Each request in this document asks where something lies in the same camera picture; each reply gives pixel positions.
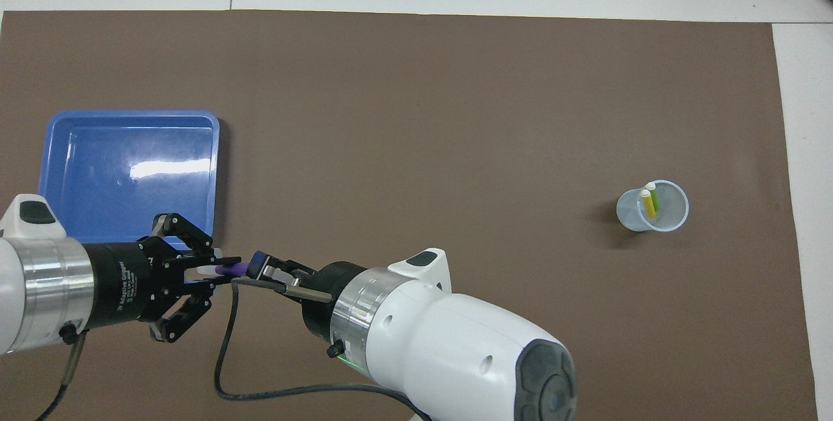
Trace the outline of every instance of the silver metal band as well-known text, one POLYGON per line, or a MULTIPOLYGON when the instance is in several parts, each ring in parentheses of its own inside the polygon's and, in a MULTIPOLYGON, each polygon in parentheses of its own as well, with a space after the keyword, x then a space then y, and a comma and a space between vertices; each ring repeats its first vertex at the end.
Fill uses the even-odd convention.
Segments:
POLYGON ((55 343, 65 323, 80 332, 95 298, 95 279, 87 252, 74 238, 7 238, 18 253, 26 282, 23 323, 11 351, 55 343))
POLYGON ((411 281, 382 267, 367 269, 344 288, 330 319, 330 342, 344 342, 343 359, 369 376, 367 370, 367 332, 379 306, 391 291, 411 281))

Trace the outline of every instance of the green light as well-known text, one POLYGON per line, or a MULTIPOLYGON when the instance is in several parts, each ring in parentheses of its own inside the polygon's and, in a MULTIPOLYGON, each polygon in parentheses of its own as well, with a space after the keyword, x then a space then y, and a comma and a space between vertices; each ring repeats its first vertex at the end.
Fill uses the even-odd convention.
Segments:
POLYGON ((343 356, 339 356, 338 358, 341 359, 341 361, 344 362, 344 364, 347 364, 348 366, 354 368, 354 370, 360 371, 360 373, 363 374, 367 374, 367 371, 364 370, 362 366, 356 365, 353 362, 348 361, 348 359, 345 359, 343 356))

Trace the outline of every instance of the green marker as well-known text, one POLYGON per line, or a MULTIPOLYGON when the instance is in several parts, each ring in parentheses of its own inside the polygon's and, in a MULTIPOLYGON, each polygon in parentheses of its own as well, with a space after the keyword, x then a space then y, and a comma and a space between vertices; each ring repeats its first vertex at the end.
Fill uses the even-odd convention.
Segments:
POLYGON ((660 211, 660 198, 657 196, 657 184, 649 182, 645 184, 645 189, 651 193, 651 202, 654 204, 654 211, 660 211))

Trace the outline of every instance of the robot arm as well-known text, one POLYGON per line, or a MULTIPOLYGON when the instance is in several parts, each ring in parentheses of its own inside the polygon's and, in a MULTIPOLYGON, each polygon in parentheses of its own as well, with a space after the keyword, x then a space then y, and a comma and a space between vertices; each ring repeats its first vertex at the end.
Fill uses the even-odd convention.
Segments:
MULTIPOLYGON (((259 252, 247 275, 263 279, 263 269, 276 268, 292 275, 297 265, 259 252)), ((295 285, 333 296, 300 299, 307 328, 331 345, 327 354, 403 392, 432 418, 573 418, 568 350, 512 312, 452 293, 443 250, 426 249, 388 267, 336 262, 292 276, 295 285)))
MULTIPOLYGON (((90 329, 131 320, 173 343, 211 308, 218 285, 241 280, 185 281, 185 270, 239 262, 217 257, 212 238, 175 213, 155 217, 151 235, 135 243, 81 244, 42 197, 18 195, 0 220, 0 352, 72 344, 90 329), (167 236, 191 250, 173 249, 167 236), (182 296, 184 305, 165 318, 182 296)), ((564 345, 505 309, 452 293, 441 249, 388 267, 336 262, 320 271, 258 252, 244 273, 248 284, 300 303, 331 358, 402 392, 434 419, 569 421, 575 413, 564 345)))
POLYGON ((0 353, 64 342, 116 323, 148 322, 173 343, 211 308, 231 278, 187 281, 185 270, 239 263, 218 258, 212 239, 176 213, 159 214, 152 233, 131 243, 78 243, 66 236, 44 198, 18 195, 0 219, 0 353), (179 251, 164 237, 181 238, 179 251), (180 297, 188 300, 164 315, 180 297))

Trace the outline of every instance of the blue tray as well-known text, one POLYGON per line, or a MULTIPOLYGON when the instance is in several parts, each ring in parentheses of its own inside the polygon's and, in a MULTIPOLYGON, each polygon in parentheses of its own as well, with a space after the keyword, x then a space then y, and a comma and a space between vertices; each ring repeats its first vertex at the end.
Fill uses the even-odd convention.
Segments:
POLYGON ((219 140, 206 111, 62 112, 49 123, 38 192, 83 243, 135 241, 158 213, 213 234, 219 140))

